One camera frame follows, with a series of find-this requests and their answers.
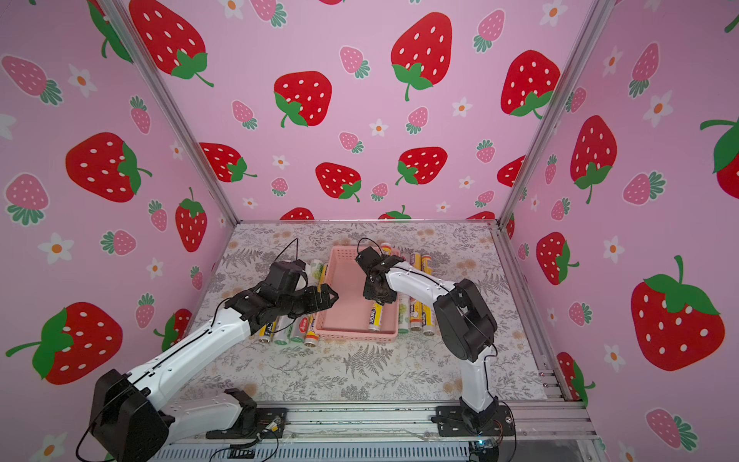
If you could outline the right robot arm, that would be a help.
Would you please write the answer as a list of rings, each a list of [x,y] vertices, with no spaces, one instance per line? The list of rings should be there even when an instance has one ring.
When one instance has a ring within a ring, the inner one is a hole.
[[[366,276],[367,300],[386,304],[404,294],[433,309],[445,346],[460,361],[463,391],[456,421],[473,434],[491,429],[500,400],[491,390],[486,361],[498,353],[498,323],[477,285],[439,279],[370,246],[358,251],[356,262]]]

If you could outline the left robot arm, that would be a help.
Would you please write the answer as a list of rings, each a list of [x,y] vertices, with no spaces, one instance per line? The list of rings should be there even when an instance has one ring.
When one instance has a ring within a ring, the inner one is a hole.
[[[223,352],[285,316],[295,320],[331,308],[339,298],[329,285],[311,285],[301,260],[271,264],[266,278],[217,308],[214,317],[128,373],[108,371],[96,382],[87,433],[112,461],[147,461],[163,446],[200,433],[253,438],[264,425],[246,392],[171,404],[197,373]]]

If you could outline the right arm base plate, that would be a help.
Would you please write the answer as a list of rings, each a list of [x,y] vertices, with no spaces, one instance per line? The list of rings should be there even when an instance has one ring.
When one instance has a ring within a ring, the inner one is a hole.
[[[480,413],[462,405],[438,406],[431,422],[443,437],[509,437],[516,432],[513,415],[504,406]]]

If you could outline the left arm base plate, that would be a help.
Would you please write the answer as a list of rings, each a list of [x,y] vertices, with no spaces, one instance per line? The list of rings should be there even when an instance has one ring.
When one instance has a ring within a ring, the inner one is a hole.
[[[208,431],[206,438],[208,440],[281,438],[287,417],[288,409],[285,407],[257,407],[243,411],[230,429]]]

